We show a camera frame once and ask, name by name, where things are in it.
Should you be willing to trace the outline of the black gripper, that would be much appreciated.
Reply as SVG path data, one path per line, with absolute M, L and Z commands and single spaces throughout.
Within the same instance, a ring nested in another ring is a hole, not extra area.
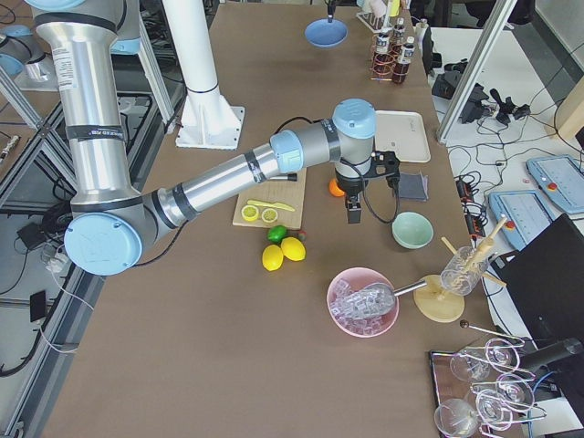
M 338 168 L 335 169 L 336 181 L 340 190 L 344 192 L 348 224 L 359 224 L 361 221 L 360 195 L 367 184 L 362 172 L 355 164 L 341 160 L 339 167 L 341 171 Z

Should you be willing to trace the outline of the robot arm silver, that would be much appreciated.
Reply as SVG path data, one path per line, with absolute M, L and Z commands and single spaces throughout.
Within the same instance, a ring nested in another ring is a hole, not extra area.
M 93 275 L 135 266 L 171 230 L 278 175 L 324 162 L 345 178 L 370 169 L 376 112 L 363 99 L 347 99 L 328 120 L 281 131 L 170 189 L 140 193 L 130 180 L 111 58 L 114 48 L 138 51 L 139 4 L 34 1 L 30 7 L 37 33 L 51 47 L 77 181 L 65 249 Z

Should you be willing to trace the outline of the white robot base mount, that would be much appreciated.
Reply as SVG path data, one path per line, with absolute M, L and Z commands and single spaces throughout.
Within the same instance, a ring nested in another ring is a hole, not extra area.
M 234 151 L 245 109 L 220 91 L 203 3 L 170 0 L 163 7 L 187 91 L 176 145 Z

